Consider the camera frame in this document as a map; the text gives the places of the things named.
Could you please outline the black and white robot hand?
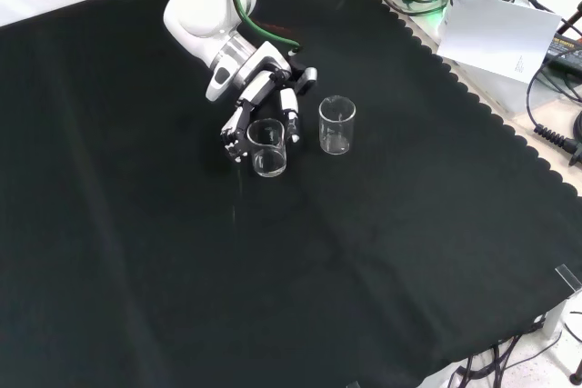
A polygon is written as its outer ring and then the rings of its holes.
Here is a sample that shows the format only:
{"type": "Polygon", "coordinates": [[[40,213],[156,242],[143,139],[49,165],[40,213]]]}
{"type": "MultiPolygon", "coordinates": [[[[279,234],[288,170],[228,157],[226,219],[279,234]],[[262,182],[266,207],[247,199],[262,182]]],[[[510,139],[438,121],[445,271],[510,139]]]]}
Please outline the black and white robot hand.
{"type": "Polygon", "coordinates": [[[213,76],[206,97],[214,101],[227,91],[238,96],[235,111],[223,125],[220,138],[228,158],[236,163],[250,152],[246,138],[253,112],[275,95],[283,116],[284,140],[300,139],[297,98],[316,80],[316,70],[301,65],[293,55],[282,55],[265,42],[255,48],[240,35],[233,36],[211,64],[213,76]]]}

